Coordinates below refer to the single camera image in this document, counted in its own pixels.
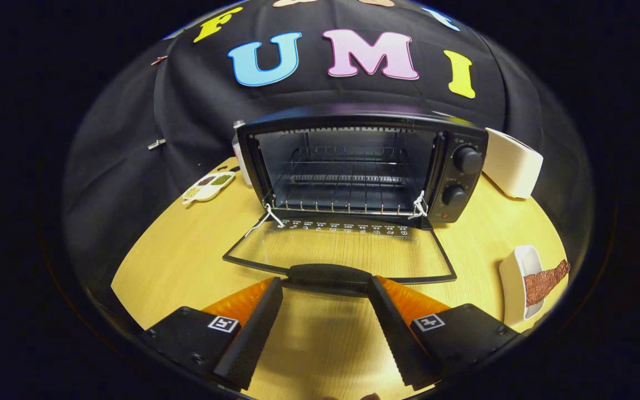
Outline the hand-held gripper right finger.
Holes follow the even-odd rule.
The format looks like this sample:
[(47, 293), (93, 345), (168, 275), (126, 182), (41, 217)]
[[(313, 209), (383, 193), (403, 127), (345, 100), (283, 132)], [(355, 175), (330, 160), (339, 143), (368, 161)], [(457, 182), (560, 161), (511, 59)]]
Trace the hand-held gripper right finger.
[(522, 339), (473, 304), (450, 307), (393, 279), (372, 277), (367, 294), (402, 382), (413, 389), (464, 379)]

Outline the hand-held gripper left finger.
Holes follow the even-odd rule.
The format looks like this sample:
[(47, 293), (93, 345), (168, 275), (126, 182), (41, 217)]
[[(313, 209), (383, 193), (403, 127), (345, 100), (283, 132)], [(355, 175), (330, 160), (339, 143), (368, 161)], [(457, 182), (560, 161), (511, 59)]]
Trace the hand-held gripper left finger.
[(282, 301), (280, 279), (264, 279), (201, 311), (180, 307), (139, 339), (196, 377), (249, 389)]

